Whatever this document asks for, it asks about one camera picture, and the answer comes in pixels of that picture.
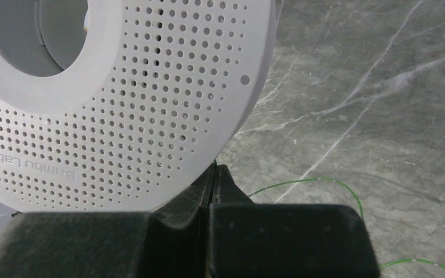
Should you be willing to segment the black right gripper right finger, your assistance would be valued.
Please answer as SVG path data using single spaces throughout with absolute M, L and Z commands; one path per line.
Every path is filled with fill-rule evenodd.
M 210 204 L 213 277 L 380 277 L 366 226 L 340 204 L 256 204 L 226 165 Z

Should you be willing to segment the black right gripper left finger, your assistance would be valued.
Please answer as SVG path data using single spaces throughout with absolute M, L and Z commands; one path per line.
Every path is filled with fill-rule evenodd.
M 0 277 L 208 277 L 215 167 L 155 211 L 21 213 L 0 234 Z

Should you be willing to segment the white perforated filament spool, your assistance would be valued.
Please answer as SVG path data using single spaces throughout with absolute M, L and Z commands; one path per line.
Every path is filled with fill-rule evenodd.
M 0 202 L 148 211 L 257 103 L 275 1 L 0 1 Z

